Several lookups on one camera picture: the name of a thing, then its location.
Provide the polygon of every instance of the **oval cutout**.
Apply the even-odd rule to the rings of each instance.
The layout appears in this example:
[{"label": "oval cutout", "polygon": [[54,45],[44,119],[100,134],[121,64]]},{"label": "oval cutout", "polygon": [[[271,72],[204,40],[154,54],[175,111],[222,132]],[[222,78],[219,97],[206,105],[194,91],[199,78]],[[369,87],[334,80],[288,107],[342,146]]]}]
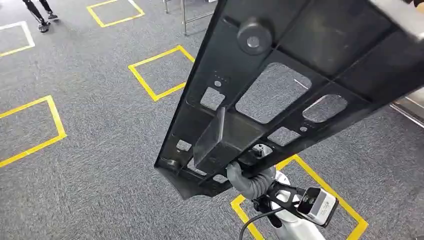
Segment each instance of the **oval cutout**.
[{"label": "oval cutout", "polygon": [[314,123],[323,123],[343,111],[348,105],[342,96],[327,94],[307,107],[302,115]]}]

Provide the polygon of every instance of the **black cable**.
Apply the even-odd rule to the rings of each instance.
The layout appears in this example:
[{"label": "black cable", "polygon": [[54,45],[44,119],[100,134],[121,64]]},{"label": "black cable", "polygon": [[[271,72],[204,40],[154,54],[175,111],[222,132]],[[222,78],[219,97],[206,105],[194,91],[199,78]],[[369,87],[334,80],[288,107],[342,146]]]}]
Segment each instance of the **black cable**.
[{"label": "black cable", "polygon": [[248,225],[249,225],[249,224],[251,224],[253,221],[256,221],[256,220],[258,220],[258,219],[260,219],[260,218],[263,218],[263,217],[266,217],[266,216],[269,216],[269,215],[275,214],[275,213],[277,213],[277,212],[279,212],[279,211],[281,211],[281,210],[284,210],[284,208],[280,207],[280,208],[277,208],[277,209],[275,209],[275,210],[272,210],[272,211],[269,211],[269,212],[265,212],[265,213],[259,214],[259,215],[257,215],[257,216],[252,217],[251,219],[249,219],[249,221],[247,221],[247,222],[243,225],[243,227],[241,228],[240,235],[238,236],[238,240],[243,240],[243,234],[245,233],[246,228],[247,228],[247,227],[248,227]]}]

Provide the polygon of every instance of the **small hole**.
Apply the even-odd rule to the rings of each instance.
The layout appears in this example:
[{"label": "small hole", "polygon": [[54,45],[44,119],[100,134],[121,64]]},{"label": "small hole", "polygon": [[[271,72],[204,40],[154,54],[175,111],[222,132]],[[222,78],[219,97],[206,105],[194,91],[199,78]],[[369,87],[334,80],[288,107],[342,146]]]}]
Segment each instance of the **small hole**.
[{"label": "small hole", "polygon": [[190,143],[183,140],[179,140],[176,144],[176,148],[183,151],[188,151],[191,147],[192,145]]},{"label": "small hole", "polygon": [[225,176],[218,174],[218,175],[215,175],[213,177],[213,180],[215,180],[218,183],[222,184],[222,183],[225,183],[228,179]]}]

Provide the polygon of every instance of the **black pants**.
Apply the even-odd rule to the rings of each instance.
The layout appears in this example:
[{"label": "black pants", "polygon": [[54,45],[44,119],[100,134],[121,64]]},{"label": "black pants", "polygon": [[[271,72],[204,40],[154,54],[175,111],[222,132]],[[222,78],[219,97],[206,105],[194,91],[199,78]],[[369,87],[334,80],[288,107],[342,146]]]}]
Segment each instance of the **black pants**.
[{"label": "black pants", "polygon": [[[22,0],[22,1],[25,3],[25,5],[28,8],[28,10],[32,14],[34,14],[34,16],[36,18],[38,18],[38,20],[41,23],[44,23],[45,22],[43,16],[41,16],[39,10],[36,8],[36,6],[34,5],[34,3],[31,0]],[[40,1],[41,5],[44,7],[44,9],[45,9],[46,12],[48,12],[48,13],[53,12],[52,9],[50,8],[49,4],[47,3],[47,0],[39,0],[39,1]]]}]

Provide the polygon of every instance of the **rectangular cutout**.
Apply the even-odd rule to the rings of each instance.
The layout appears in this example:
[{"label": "rectangular cutout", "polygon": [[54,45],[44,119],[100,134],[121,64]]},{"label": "rectangular cutout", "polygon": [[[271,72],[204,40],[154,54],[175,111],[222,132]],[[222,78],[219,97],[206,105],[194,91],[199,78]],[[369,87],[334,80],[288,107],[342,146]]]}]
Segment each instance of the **rectangular cutout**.
[{"label": "rectangular cutout", "polygon": [[311,87],[311,81],[279,63],[270,63],[235,105],[238,112],[266,124]]},{"label": "rectangular cutout", "polygon": [[183,151],[188,151],[192,145],[184,140],[179,140],[176,144],[176,148]]},{"label": "rectangular cutout", "polygon": [[212,87],[207,87],[203,97],[200,100],[200,104],[207,107],[208,109],[216,111],[224,99],[225,96],[222,95],[219,91],[213,89]]},{"label": "rectangular cutout", "polygon": [[328,94],[307,107],[302,115],[314,123],[323,123],[343,111],[348,102],[339,95]]},{"label": "rectangular cutout", "polygon": [[299,133],[282,126],[269,135],[268,139],[283,147],[300,136]]}]

